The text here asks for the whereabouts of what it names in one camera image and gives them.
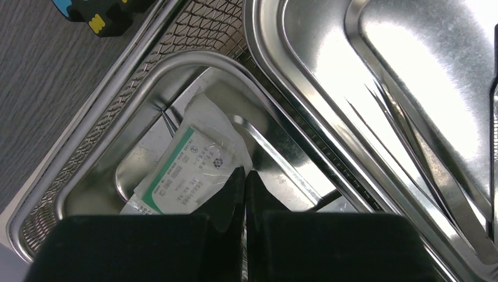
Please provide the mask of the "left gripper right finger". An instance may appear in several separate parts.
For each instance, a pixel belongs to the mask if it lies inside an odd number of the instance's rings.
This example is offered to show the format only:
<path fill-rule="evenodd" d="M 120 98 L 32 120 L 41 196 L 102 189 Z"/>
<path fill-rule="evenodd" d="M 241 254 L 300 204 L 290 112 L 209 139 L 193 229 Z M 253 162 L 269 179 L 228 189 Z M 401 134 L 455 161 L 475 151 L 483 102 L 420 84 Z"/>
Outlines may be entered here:
<path fill-rule="evenodd" d="M 418 232 L 386 213 L 290 211 L 245 181 L 250 281 L 438 281 Z"/>

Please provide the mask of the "wire mesh steel basket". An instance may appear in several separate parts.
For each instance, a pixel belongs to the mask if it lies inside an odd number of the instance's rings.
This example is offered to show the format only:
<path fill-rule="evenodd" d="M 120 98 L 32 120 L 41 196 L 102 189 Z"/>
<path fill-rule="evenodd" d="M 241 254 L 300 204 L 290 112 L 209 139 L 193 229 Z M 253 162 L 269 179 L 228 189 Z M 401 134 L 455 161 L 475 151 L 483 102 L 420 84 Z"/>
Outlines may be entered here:
<path fill-rule="evenodd" d="M 53 227 L 63 219 L 57 219 L 51 211 L 62 186 L 83 165 L 97 142 L 144 84 L 146 76 L 169 56 L 185 51 L 210 51 L 233 60 L 249 56 L 293 107 L 250 52 L 244 29 L 244 3 L 171 1 L 154 6 L 94 97 L 77 114 L 62 142 L 42 166 L 9 219 L 7 238 L 22 260 L 32 262 Z"/>

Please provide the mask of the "white sterile pouch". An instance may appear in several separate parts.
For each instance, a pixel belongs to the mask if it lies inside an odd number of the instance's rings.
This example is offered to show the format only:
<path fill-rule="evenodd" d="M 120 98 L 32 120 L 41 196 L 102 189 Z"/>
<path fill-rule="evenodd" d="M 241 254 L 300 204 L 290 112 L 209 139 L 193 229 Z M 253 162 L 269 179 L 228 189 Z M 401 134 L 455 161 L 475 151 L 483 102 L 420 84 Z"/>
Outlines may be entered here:
<path fill-rule="evenodd" d="M 225 185 L 232 172 L 253 163 L 227 115 L 204 93 L 192 98 L 153 171 L 134 189 L 121 215 L 189 214 Z"/>

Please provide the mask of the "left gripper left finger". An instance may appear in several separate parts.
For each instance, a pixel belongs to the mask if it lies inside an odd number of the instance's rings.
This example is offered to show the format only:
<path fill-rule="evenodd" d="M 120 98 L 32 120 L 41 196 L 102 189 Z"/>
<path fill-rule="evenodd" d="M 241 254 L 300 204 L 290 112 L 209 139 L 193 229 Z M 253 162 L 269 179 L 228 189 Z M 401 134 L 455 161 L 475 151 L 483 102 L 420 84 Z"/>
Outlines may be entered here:
<path fill-rule="evenodd" d="M 43 243 L 26 281 L 240 281 L 242 167 L 191 214 L 72 216 Z"/>

